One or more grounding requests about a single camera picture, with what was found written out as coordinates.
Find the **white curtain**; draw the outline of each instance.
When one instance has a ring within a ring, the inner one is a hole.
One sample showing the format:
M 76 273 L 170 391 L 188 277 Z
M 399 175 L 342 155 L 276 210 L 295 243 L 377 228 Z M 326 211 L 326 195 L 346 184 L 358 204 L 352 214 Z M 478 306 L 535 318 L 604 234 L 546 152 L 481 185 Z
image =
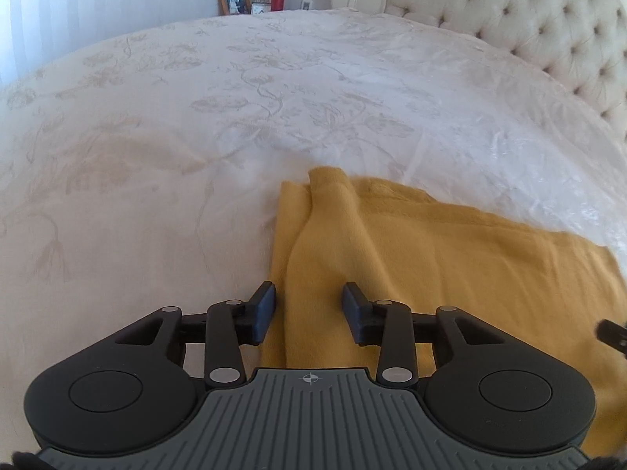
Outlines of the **white curtain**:
M 99 40 L 218 13 L 217 0 L 0 0 L 0 86 Z

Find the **circular cap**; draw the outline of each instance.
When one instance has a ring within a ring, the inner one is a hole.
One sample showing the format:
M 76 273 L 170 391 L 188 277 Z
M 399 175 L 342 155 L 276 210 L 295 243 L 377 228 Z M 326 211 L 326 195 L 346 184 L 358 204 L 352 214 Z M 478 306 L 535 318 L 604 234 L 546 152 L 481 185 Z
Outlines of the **circular cap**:
M 209 373 L 209 378 L 217 383 L 231 383 L 235 380 L 239 380 L 239 371 L 232 367 L 219 367 Z
M 133 404 L 142 382 L 122 371 L 99 371 L 79 378 L 70 387 L 71 401 L 88 412 L 115 412 Z
M 24 396 L 24 413 L 51 447 L 121 454 L 175 431 L 196 398 L 189 375 L 150 347 L 102 343 L 39 375 Z
M 488 403 L 510 412 L 530 412 L 551 399 L 551 386 L 541 376 L 509 369 L 486 376 L 479 391 Z
M 522 342 L 458 347 L 427 382 L 424 401 L 451 435 L 506 454 L 576 444 L 595 410 L 581 373 Z
M 381 375 L 391 383 L 404 383 L 414 377 L 413 373 L 404 367 L 389 367 Z

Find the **metal pin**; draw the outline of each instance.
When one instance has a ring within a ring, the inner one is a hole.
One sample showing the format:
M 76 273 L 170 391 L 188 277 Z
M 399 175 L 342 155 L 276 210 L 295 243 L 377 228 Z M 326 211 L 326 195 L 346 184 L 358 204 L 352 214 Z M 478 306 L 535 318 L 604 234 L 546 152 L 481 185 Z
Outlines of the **metal pin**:
M 209 373 L 209 378 L 216 383 L 231 383 L 239 380 L 239 371 L 232 367 L 219 367 Z
M 403 383 L 410 381 L 414 373 L 404 367 L 389 367 L 381 373 L 381 376 L 391 383 Z

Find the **yellow towel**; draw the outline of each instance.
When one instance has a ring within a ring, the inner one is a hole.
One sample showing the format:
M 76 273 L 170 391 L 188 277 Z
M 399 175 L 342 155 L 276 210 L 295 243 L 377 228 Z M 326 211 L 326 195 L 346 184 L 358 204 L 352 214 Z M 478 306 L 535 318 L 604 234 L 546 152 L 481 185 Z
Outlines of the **yellow towel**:
M 582 372 L 597 414 L 583 449 L 627 441 L 627 362 L 594 337 L 602 318 L 627 320 L 627 289 L 606 248 L 538 230 L 379 179 L 334 168 L 281 187 L 270 280 L 279 305 L 262 347 L 266 367 L 376 369 L 378 347 L 352 341 L 340 306 L 355 281 L 370 300 L 414 312 L 454 304 Z M 422 376 L 435 370 L 417 345 Z

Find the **wooden picture frame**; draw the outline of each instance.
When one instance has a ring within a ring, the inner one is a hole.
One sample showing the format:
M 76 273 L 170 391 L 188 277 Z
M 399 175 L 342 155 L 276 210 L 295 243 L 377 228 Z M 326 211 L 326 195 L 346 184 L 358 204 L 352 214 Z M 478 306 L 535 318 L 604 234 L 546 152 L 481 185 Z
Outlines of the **wooden picture frame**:
M 222 15 L 250 14 L 250 0 L 218 0 L 218 2 Z

